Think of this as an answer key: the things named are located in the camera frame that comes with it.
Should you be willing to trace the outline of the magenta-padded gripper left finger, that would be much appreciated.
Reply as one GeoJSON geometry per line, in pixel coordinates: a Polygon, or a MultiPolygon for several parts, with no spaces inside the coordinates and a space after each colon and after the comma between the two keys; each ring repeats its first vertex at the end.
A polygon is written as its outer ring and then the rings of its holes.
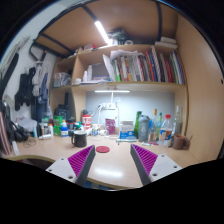
{"type": "Polygon", "coordinates": [[[46,171],[83,187],[94,157],[95,146],[91,145],[69,158],[60,157],[46,171]]]}

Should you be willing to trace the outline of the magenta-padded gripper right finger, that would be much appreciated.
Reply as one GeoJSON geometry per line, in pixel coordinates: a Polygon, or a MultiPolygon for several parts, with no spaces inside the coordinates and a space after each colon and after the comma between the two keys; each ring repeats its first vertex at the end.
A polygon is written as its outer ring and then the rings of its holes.
{"type": "Polygon", "coordinates": [[[130,154],[143,186],[181,170],[181,167],[167,155],[156,155],[135,144],[131,145],[130,154]]]}

